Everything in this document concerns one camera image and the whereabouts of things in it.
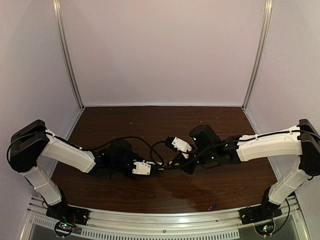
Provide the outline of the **white remote control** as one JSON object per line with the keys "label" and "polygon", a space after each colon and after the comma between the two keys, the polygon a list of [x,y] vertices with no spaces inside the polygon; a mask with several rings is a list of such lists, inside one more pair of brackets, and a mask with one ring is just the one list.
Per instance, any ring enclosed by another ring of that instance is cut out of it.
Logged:
{"label": "white remote control", "polygon": [[160,169],[164,167],[164,165],[161,162],[154,162],[154,161],[147,161],[147,160],[136,160],[134,163],[142,164],[144,166],[150,166],[154,168],[160,168]]}

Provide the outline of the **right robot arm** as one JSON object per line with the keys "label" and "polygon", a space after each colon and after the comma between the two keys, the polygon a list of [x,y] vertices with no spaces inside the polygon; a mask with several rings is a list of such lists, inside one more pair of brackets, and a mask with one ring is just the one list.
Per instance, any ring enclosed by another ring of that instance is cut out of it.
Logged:
{"label": "right robot arm", "polygon": [[215,162],[219,166],[240,164],[250,160],[297,156],[291,170],[265,191],[261,206],[278,208],[306,180],[320,174],[320,135],[307,119],[284,130],[264,134],[231,136],[221,140],[209,125],[199,125],[189,132],[195,148],[175,137],[172,146],[187,160],[182,165]]}

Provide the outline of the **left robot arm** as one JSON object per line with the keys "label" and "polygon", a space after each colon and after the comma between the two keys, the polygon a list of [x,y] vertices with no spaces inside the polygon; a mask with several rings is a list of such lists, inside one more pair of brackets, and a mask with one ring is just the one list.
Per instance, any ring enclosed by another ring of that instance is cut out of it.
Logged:
{"label": "left robot arm", "polygon": [[24,176],[52,211],[69,209],[65,194],[50,179],[39,163],[47,157],[71,166],[91,176],[111,176],[121,173],[127,177],[149,175],[150,166],[124,139],[116,139],[106,149],[82,148],[56,135],[37,119],[12,135],[6,159],[10,167]]}

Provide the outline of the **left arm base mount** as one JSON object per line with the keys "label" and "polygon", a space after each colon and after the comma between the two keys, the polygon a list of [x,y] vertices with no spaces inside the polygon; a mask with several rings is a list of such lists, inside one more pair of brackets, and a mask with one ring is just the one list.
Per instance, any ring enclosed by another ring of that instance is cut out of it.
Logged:
{"label": "left arm base mount", "polygon": [[90,211],[85,208],[56,204],[48,207],[46,216],[61,222],[85,226],[88,221],[89,213]]}

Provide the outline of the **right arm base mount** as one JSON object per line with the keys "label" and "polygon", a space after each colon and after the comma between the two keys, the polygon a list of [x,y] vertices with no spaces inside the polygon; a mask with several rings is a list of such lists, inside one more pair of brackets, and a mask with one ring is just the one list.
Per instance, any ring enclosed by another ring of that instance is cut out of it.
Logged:
{"label": "right arm base mount", "polygon": [[270,208],[262,208],[261,205],[242,208],[238,212],[243,225],[272,220],[274,217],[282,215],[280,208],[272,210]]}

